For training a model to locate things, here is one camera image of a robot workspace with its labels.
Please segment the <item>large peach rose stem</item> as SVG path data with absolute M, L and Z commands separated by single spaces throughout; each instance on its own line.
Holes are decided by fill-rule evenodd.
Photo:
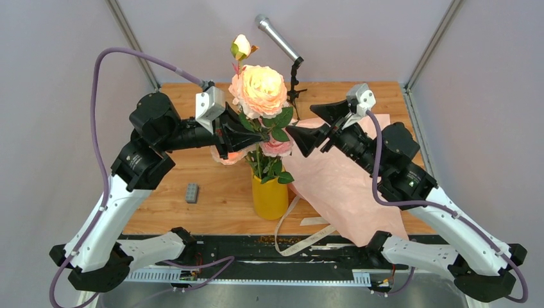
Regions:
M 287 88 L 280 73 L 269 66 L 244 63 L 257 50 L 243 34 L 231 43 L 235 74 L 228 90 L 233 96 L 232 104 L 246 128 L 285 142 L 290 138 L 285 128 L 293 121 L 294 108 L 287 101 Z M 255 176 L 259 175 L 260 143 L 248 147 L 251 151 L 244 158 Z

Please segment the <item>pink wrapping paper sheet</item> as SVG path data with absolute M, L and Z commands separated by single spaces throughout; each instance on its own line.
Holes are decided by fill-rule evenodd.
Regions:
M 282 163 L 294 178 L 295 193 L 356 246 L 367 245 L 377 231 L 408 238 L 400 209 L 378 204 L 370 175 L 337 148 L 304 157 L 293 146 Z

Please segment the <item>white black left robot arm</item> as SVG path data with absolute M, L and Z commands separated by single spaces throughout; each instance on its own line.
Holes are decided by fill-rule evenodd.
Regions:
M 106 178 L 106 189 L 80 231 L 67 244 L 52 247 L 50 257 L 69 269 L 78 291 L 106 293 L 141 268 L 164 261 L 191 264 L 196 241 L 182 227 L 144 240 L 120 235 L 139 206 L 174 168 L 170 153 L 213 146 L 221 158 L 264 140 L 241 123 L 217 88 L 196 96 L 202 118 L 182 119 L 161 92 L 140 99 L 130 114 L 133 131 Z

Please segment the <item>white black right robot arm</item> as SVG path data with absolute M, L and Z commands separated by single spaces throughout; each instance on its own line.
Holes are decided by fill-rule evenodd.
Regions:
M 366 250 L 370 265 L 405 264 L 451 280 L 465 295 L 484 303 L 512 299 L 516 284 L 522 288 L 519 304 L 529 297 L 520 266 L 527 250 L 507 244 L 482 229 L 440 187 L 436 179 L 412 160 L 419 145 L 402 123 L 381 127 L 367 108 L 342 101 L 312 105 L 324 124 L 317 128 L 290 125 L 287 133 L 302 155 L 315 149 L 337 148 L 368 172 L 375 201 L 398 207 L 430 225 L 446 242 L 445 247 L 405 241 L 379 231 Z

